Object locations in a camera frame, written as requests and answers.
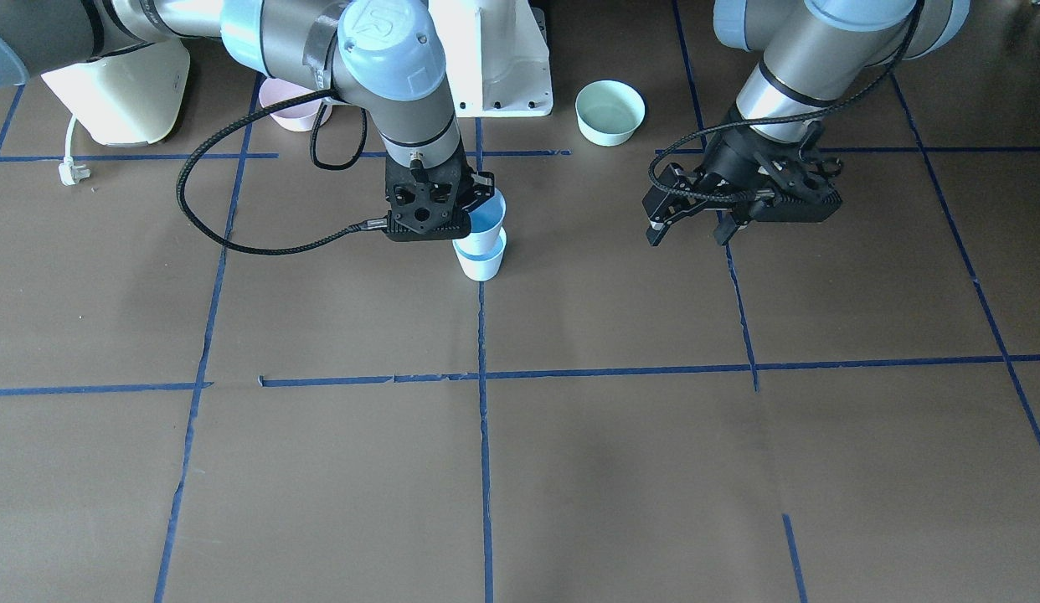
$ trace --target stacked cups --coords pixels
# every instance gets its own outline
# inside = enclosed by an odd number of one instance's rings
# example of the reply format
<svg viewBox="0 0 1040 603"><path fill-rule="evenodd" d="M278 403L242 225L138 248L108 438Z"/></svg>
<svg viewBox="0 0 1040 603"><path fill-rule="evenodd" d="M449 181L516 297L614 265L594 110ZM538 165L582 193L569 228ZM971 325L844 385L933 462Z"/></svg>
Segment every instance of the stacked cups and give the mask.
<svg viewBox="0 0 1040 603"><path fill-rule="evenodd" d="M467 278L487 282L497 274L505 255L505 199L500 191L471 211L471 234L453 241L457 261Z"/></svg>

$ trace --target white power adapter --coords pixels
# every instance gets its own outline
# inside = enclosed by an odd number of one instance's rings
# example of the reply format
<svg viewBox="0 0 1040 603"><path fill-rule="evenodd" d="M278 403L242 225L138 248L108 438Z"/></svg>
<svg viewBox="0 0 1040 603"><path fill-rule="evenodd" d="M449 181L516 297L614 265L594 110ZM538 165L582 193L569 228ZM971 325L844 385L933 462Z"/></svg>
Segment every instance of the white power adapter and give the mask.
<svg viewBox="0 0 1040 603"><path fill-rule="evenodd" d="M77 117L70 119L70 126L66 129L66 156L62 163L58 165L58 179L68 187L75 186L81 180L93 175L87 165L76 165L73 163L73 127L77 125Z"/></svg>

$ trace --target white cup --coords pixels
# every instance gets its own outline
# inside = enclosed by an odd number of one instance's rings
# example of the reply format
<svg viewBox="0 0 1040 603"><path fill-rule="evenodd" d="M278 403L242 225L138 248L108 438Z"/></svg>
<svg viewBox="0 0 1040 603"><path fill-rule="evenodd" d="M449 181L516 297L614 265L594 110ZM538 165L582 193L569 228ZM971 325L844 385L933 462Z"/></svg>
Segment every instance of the white cup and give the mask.
<svg viewBox="0 0 1040 603"><path fill-rule="evenodd" d="M493 247L483 256L471 256L460 248L460 241L453 241L453 251L457 253L457 261L464 270L464 276L474 280L474 282L488 282L497 274L501 267L501 258L505 255L505 244L509 237L505 236L505 229L498 229L497 240Z"/></svg>
<svg viewBox="0 0 1040 603"><path fill-rule="evenodd" d="M275 77L266 79L260 86L260 106L271 106L275 103L295 99L303 95L312 93L309 88L303 88L297 84L290 84L286 80L277 80ZM311 101L295 107L284 108L275 111L271 117L279 126L285 127L291 132L308 132L312 126L316 125L316 113L322 101ZM326 113L322 114L322 123L330 117L331 105L326 106Z"/></svg>
<svg viewBox="0 0 1040 603"><path fill-rule="evenodd" d="M504 196L494 191L470 216L471 234L457 240L457 247L469 256L486 256L497 244L497 232L505 219Z"/></svg>
<svg viewBox="0 0 1040 603"><path fill-rule="evenodd" d="M646 116L643 97L623 81L593 81L576 96L580 132L587 140L604 148L616 148L630 138Z"/></svg>

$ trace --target white container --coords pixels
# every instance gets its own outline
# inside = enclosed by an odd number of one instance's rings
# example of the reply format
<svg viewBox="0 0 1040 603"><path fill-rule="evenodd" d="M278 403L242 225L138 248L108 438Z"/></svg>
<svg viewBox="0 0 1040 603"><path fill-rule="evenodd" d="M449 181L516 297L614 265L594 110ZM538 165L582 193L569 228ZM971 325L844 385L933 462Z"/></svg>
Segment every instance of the white container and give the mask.
<svg viewBox="0 0 1040 603"><path fill-rule="evenodd" d="M509 237L505 236L505 229L499 229L497 241L486 255L467 255L460 248L458 240L453 241L453 251L457 253L457 261L460 262L460 267L467 278L474 280L474 282L488 282L494 278L494 274L497 274L498 268L501 267L501 258L505 255L508 242Z"/></svg>
<svg viewBox="0 0 1040 603"><path fill-rule="evenodd" d="M497 244L497 232L505 219L505 199L501 191L495 190L470 216L471 234L457 240L457 247L469 256L486 256Z"/></svg>
<svg viewBox="0 0 1040 603"><path fill-rule="evenodd" d="M260 106L271 106L275 103L295 99L309 93L312 93L309 88L303 88L301 85L290 84L289 81L277 80L271 77L260 86ZM316 125L316 113L318 113L318 107L321 103L321 100L311 101L295 107L284 108L270 115L275 117L275 122L279 123L279 126L285 127L290 132L308 132L312 126ZM326 106L322 123L326 123L326 120L330 117L332 110L331 105Z"/></svg>
<svg viewBox="0 0 1040 603"><path fill-rule="evenodd" d="M45 73L42 79L93 140L110 148L142 148L163 140L177 123L188 80L188 51L180 40L172 40Z"/></svg>
<svg viewBox="0 0 1040 603"><path fill-rule="evenodd" d="M604 148L616 148L630 138L646 116L643 97L623 81L593 81L576 96L580 132L587 140Z"/></svg>

